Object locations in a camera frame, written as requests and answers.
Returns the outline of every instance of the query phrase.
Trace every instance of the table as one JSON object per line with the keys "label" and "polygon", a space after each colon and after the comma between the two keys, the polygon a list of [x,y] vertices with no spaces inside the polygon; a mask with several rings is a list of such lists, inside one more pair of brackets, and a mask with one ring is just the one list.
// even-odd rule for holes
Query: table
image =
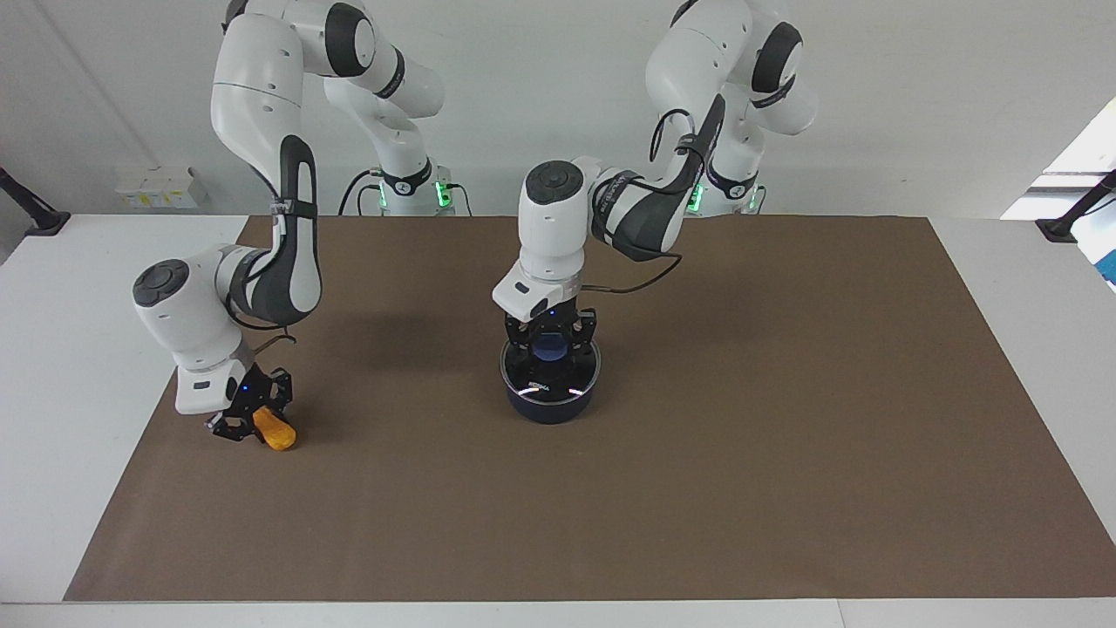
{"label": "table", "polygon": [[[132,311],[150,262],[232,241],[239,216],[79,215],[0,267],[0,622],[164,625],[1107,626],[1116,600],[647,602],[550,605],[66,605],[61,599],[173,361]],[[1020,380],[1116,534],[1116,294],[1074,247],[1030,223],[933,225]],[[99,290],[121,277],[116,292]],[[1050,334],[1057,328],[1057,334]]]}

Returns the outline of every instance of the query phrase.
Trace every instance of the orange object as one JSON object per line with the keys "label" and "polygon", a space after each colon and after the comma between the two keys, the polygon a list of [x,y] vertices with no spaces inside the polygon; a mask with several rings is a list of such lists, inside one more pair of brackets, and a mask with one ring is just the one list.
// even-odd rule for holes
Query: orange object
{"label": "orange object", "polygon": [[263,436],[263,442],[276,452],[283,452],[295,445],[297,438],[295,428],[277,417],[267,406],[252,413],[252,422]]}

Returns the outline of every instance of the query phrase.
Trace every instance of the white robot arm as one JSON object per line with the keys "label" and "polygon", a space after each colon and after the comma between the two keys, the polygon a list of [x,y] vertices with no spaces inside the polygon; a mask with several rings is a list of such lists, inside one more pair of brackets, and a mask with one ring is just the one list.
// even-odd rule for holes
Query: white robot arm
{"label": "white robot arm", "polygon": [[392,47],[374,21],[369,25],[374,57],[396,61],[391,74],[384,64],[353,78],[328,77],[324,83],[326,97],[372,139],[379,157],[377,174],[384,180],[381,199],[385,214],[452,213],[452,196],[445,192],[450,172],[430,157],[419,127],[411,122],[441,110],[442,81],[433,70],[407,60]]}
{"label": "white robot arm", "polygon": [[645,77],[663,115],[652,158],[664,124],[681,135],[662,177],[591,157],[527,175],[519,260],[492,297],[508,313],[509,397],[528,418],[569,421],[596,381],[596,316],[575,305],[588,233],[635,261],[677,257],[668,251],[700,182],[720,192],[706,195],[711,206],[739,204],[758,173],[760,127],[797,134],[812,123],[817,98],[797,78],[802,39],[783,16],[775,0],[687,0],[679,9]]}
{"label": "white robot arm", "polygon": [[286,329],[321,296],[317,176],[300,137],[302,76],[343,80],[404,116],[433,115],[443,93],[431,70],[407,64],[388,44],[359,2],[234,0],[227,19],[211,117],[220,139],[271,191],[271,248],[223,244],[161,261],[136,279],[133,297],[141,320],[177,365],[176,409],[219,413],[206,424],[218,436],[254,435],[283,450],[295,438],[282,418],[290,376],[281,369],[263,375],[239,326]]}

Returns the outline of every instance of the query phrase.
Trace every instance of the brown mat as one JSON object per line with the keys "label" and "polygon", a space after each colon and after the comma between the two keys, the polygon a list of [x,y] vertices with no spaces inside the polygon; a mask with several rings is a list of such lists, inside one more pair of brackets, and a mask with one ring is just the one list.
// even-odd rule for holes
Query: brown mat
{"label": "brown mat", "polygon": [[[595,282],[657,268],[589,248]],[[262,359],[297,448],[210,437],[167,390],[66,599],[1116,596],[925,220],[694,220],[679,249],[583,298],[604,374],[547,428],[497,371],[513,219],[323,220],[325,300]]]}

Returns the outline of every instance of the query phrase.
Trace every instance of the black cable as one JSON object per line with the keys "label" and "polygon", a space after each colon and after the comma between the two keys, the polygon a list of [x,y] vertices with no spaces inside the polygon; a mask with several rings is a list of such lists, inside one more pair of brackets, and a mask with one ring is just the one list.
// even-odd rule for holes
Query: black cable
{"label": "black cable", "polygon": [[349,181],[349,186],[345,187],[345,194],[341,195],[341,204],[337,207],[337,215],[345,214],[345,203],[348,202],[349,194],[353,193],[354,187],[356,187],[356,184],[360,182],[360,178],[364,178],[365,176],[375,176],[376,172],[376,168],[365,170]]}
{"label": "black cable", "polygon": [[1101,204],[1099,206],[1095,206],[1095,207],[1090,209],[1089,211],[1086,211],[1085,213],[1083,213],[1081,218],[1085,218],[1086,215],[1093,215],[1094,213],[1100,211],[1101,209],[1110,205],[1114,202],[1116,202],[1116,199],[1112,199],[1110,201],[1106,202],[1105,204]]}
{"label": "black cable", "polygon": [[583,291],[600,291],[600,292],[606,292],[606,293],[632,293],[632,292],[635,292],[635,291],[639,291],[639,290],[642,290],[644,288],[651,287],[651,286],[657,283],[660,280],[662,280],[663,277],[666,277],[667,274],[670,274],[675,268],[679,267],[679,263],[682,263],[682,254],[680,254],[677,252],[664,252],[664,253],[660,253],[658,257],[672,257],[672,258],[674,258],[674,261],[671,262],[671,264],[667,265],[665,270],[663,270],[658,274],[655,274],[651,279],[647,279],[646,281],[639,283],[638,286],[633,286],[631,288],[609,288],[609,287],[606,287],[606,286],[596,286],[596,284],[593,284],[593,283],[588,283],[588,284],[581,286],[581,290]]}
{"label": "black cable", "polygon": [[252,354],[254,354],[256,356],[259,356],[260,354],[263,354],[268,349],[271,349],[272,345],[275,345],[275,344],[277,344],[277,342],[279,342],[281,340],[289,340],[291,345],[298,345],[298,339],[295,338],[295,337],[292,337],[292,336],[290,336],[290,332],[287,331],[287,328],[283,328],[281,335],[268,339],[267,342],[264,342],[263,345],[261,345],[258,348],[253,349]]}
{"label": "black cable", "polygon": [[[693,146],[679,146],[677,149],[698,155],[698,158],[701,160],[701,163],[698,164],[698,176],[694,177],[694,183],[701,181],[702,175],[705,174],[705,155],[703,155],[701,151],[699,151]],[[665,195],[681,194],[687,190],[693,191],[694,183],[686,184],[685,181],[682,181],[681,184],[684,186],[672,189],[672,187],[656,187],[654,185],[651,185],[650,183],[644,183],[642,181],[638,181],[637,178],[632,178],[631,181],[628,181],[628,184],[635,185],[636,187],[642,187],[650,192],[655,192],[656,194],[665,194]]]}
{"label": "black cable", "polygon": [[469,202],[469,190],[465,189],[461,183],[449,183],[445,185],[446,190],[461,190],[461,193],[465,194],[465,211],[469,212],[469,216],[473,215],[473,205]]}
{"label": "black cable", "polygon": [[276,332],[279,330],[283,330],[283,334],[287,334],[287,326],[270,326],[270,327],[256,326],[238,317],[237,311],[232,308],[232,291],[224,294],[224,310],[227,313],[229,313],[229,318],[232,319],[233,323],[237,323],[238,326],[244,328],[246,330],[254,330],[257,332]]}
{"label": "black cable", "polygon": [[[613,183],[614,183],[614,182],[615,182],[615,181],[616,181],[617,178],[619,178],[619,176],[620,176],[620,175],[619,175],[619,174],[617,174],[616,176],[613,176],[612,178],[605,178],[604,181],[602,181],[602,182],[600,182],[600,183],[599,183],[599,184],[597,185],[597,189],[596,189],[596,191],[595,191],[595,192],[594,192],[594,194],[593,194],[593,207],[591,207],[591,209],[593,209],[593,213],[594,213],[594,219],[595,219],[595,220],[596,220],[596,213],[597,213],[598,209],[600,207],[600,195],[602,195],[602,194],[604,194],[604,193],[605,193],[606,191],[608,191],[608,187],[610,187],[610,186],[612,186],[612,184],[613,184]],[[635,174],[635,176],[634,176],[634,177],[633,177],[632,180],[629,180],[629,181],[628,181],[628,183],[631,183],[632,181],[635,181],[636,178],[643,178],[643,175],[642,175],[642,174]]]}
{"label": "black cable", "polygon": [[[608,235],[609,238],[612,238],[612,240],[614,242],[616,241],[616,233],[614,233],[614,232],[612,232],[612,231],[608,230],[608,226],[600,220],[600,214],[597,213],[596,209],[594,209],[594,211],[593,211],[593,223],[596,224],[606,235]],[[645,254],[654,255],[653,257],[654,259],[661,259],[663,257],[671,257],[671,258],[674,259],[674,262],[671,263],[670,265],[667,265],[666,269],[663,270],[662,272],[660,272],[658,274],[655,274],[654,277],[652,277],[651,279],[648,279],[648,280],[639,283],[638,286],[633,286],[631,288],[612,288],[612,287],[608,287],[608,286],[598,286],[598,284],[594,284],[594,283],[586,283],[586,284],[581,286],[581,289],[585,290],[585,291],[600,291],[600,292],[606,292],[606,293],[632,293],[634,291],[639,291],[639,290],[642,290],[644,288],[647,288],[647,287],[651,287],[651,286],[657,283],[664,277],[666,277],[672,271],[674,271],[674,269],[677,268],[680,263],[682,263],[682,254],[677,253],[677,252],[663,252],[661,250],[653,250],[653,249],[650,249],[650,248],[643,248],[642,245],[638,245],[638,244],[635,244],[635,243],[629,243],[627,245],[628,245],[628,248],[635,249],[635,250],[637,250],[639,252],[643,252]]]}
{"label": "black cable", "polygon": [[364,215],[364,210],[360,209],[360,199],[364,197],[364,193],[366,191],[368,191],[368,190],[376,190],[377,192],[381,191],[379,190],[379,185],[376,184],[376,183],[372,183],[369,185],[365,185],[364,187],[360,187],[360,191],[356,193],[356,213],[357,213],[357,215]]}
{"label": "black cable", "polygon": [[666,128],[666,120],[677,114],[686,116],[686,119],[690,122],[690,133],[698,132],[694,128],[693,117],[686,109],[671,109],[664,113],[663,117],[658,118],[658,124],[655,125],[655,132],[651,135],[651,151],[647,153],[647,161],[655,161],[655,157],[658,155],[658,145],[663,143],[663,131]]}

